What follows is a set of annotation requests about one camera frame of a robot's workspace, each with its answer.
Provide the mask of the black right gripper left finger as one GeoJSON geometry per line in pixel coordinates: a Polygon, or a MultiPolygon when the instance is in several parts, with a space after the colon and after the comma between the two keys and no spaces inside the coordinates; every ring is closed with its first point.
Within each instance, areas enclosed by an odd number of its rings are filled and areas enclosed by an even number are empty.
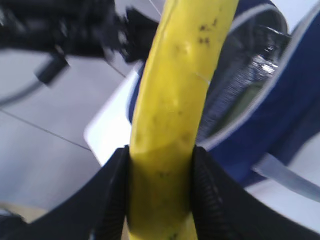
{"type": "Polygon", "coordinates": [[[0,217],[2,240],[119,240],[127,206],[129,147],[117,148],[74,195],[27,223],[17,214],[0,217]]]}

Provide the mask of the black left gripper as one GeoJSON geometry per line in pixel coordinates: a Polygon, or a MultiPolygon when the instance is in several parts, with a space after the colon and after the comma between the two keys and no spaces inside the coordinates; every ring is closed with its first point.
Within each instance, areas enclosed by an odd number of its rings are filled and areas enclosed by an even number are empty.
{"type": "Polygon", "coordinates": [[[134,7],[123,14],[113,0],[3,0],[0,47],[51,55],[37,79],[50,84],[67,67],[67,56],[126,63],[146,60],[159,23],[134,7]]]}

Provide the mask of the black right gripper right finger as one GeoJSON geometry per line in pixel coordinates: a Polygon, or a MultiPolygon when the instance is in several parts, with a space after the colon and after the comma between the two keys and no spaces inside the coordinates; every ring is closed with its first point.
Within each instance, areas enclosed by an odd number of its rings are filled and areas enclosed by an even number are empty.
{"type": "Polygon", "coordinates": [[[200,240],[318,240],[319,233],[272,210],[235,182],[202,147],[191,167],[191,211],[200,240]]]}

